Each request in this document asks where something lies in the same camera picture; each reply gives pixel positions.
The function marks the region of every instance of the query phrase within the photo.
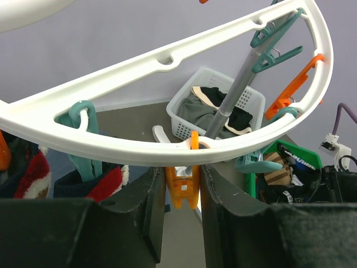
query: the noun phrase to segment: cable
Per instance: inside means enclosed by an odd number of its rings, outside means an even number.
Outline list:
[[[343,159],[343,158],[349,158],[349,159],[351,159],[353,162],[355,162],[356,166],[357,166],[357,159],[354,158],[354,157],[351,156],[351,155],[344,155],[344,156],[342,156],[342,157],[339,159],[339,166],[340,166],[340,169],[341,169],[343,172],[349,173],[349,174],[357,174],[356,172],[351,172],[351,171],[349,171],[348,169],[347,169],[347,170],[344,169],[343,164],[342,164],[342,159]]]
[[[337,114],[336,114],[336,120],[335,120],[335,125],[334,125],[334,129],[332,131],[332,135],[336,135],[337,133],[337,129],[339,128],[339,123],[340,123],[340,119],[341,119],[341,110],[342,108],[346,111],[346,113],[352,118],[352,120],[357,124],[357,116],[355,115],[355,113],[347,106],[346,103],[339,103],[338,107],[337,107]]]

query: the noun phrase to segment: teal hanger clip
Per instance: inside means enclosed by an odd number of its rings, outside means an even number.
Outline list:
[[[273,0],[273,2],[270,4],[271,6],[276,4],[278,2],[278,0]],[[250,42],[250,46],[252,48],[255,48],[257,46],[259,46],[260,44],[262,44],[262,40],[259,38],[259,35],[260,34],[263,34],[263,36],[268,36],[268,35],[271,35],[272,33],[272,29],[270,29],[268,26],[264,27],[263,29],[259,30],[259,31],[256,31],[251,42]]]
[[[88,114],[87,131],[94,134],[99,134],[95,107],[92,102],[88,100],[82,100],[75,103],[70,108],[68,113],[58,116],[55,121],[68,127],[79,128],[81,122],[80,111],[83,109],[86,109]],[[75,155],[68,155],[68,157],[75,166],[76,170],[79,172],[83,182],[93,180],[94,178],[101,176],[103,173],[101,161],[91,160]]]
[[[298,115],[298,112],[295,108],[285,107],[278,111],[278,113],[269,121],[269,124],[280,119],[286,113],[291,113],[295,118]],[[272,145],[273,143],[270,143],[269,145],[257,151],[238,157],[234,164],[235,169],[241,173],[267,173],[280,170],[283,168],[281,164],[263,160],[263,154]]]
[[[275,38],[271,41],[265,51],[260,55],[257,62],[253,65],[252,72],[260,73],[261,71],[267,70],[275,65],[282,63],[283,61],[286,61],[296,56],[303,50],[303,46],[298,46],[290,50],[289,52],[284,53],[283,55],[279,55],[278,57],[275,57],[272,54],[272,50],[274,50],[274,47],[277,42],[284,36],[284,34],[289,30],[289,28],[294,24],[294,22],[299,18],[302,13],[303,9],[300,8],[294,16],[288,18],[286,22],[280,25],[280,27],[274,27],[274,29],[271,29],[267,26],[260,32],[257,31],[254,34],[254,37],[250,42],[252,48],[260,46],[273,36],[275,36]],[[260,33],[263,34],[263,37],[261,39],[259,38]]]

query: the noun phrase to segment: beige fabric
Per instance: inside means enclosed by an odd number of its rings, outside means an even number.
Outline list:
[[[283,168],[273,172],[264,173],[268,185],[291,184],[290,168],[287,161],[283,160],[277,152],[271,152],[263,156],[265,161],[271,161],[283,165]]]
[[[49,191],[49,188],[46,187],[46,189],[44,189],[38,193],[38,196],[35,197],[35,199],[46,199],[48,191]]]

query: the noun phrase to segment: dark gray fabric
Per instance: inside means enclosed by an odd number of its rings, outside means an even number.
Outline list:
[[[55,182],[68,173],[73,172],[75,168],[71,160],[69,160],[68,154],[64,152],[49,149],[45,157],[49,163],[51,171],[51,186],[49,188],[47,197],[52,198],[54,196]]]
[[[7,181],[9,174],[15,174],[24,166],[26,166],[26,164],[28,164],[27,155],[25,153],[29,148],[28,141],[25,141],[21,138],[15,138],[8,143],[8,147],[11,152],[12,161],[8,170],[0,172],[0,185]]]
[[[150,167],[148,166],[129,166],[129,183],[132,183],[136,179],[139,179],[142,175],[149,170]],[[166,197],[165,197],[165,212],[170,211],[170,192],[166,186]]]
[[[177,116],[180,118],[207,130],[217,110],[215,108],[205,105],[201,100],[193,94],[190,94],[182,101]],[[220,138],[236,137],[235,134],[225,128],[219,132]]]

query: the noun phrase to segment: white laundry basket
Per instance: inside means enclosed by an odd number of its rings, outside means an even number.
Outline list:
[[[168,115],[171,117],[172,133],[181,140],[191,137],[191,131],[195,130],[199,135],[204,136],[206,133],[202,128],[177,116],[182,101],[191,93],[191,87],[218,87],[223,93],[227,93],[233,84],[234,79],[217,71],[201,68],[199,69],[186,84],[176,93],[173,99],[166,107]],[[261,127],[264,106],[266,99],[264,95],[251,87],[246,87],[240,97],[237,107],[245,110],[253,116],[250,126],[252,130],[258,130]]]

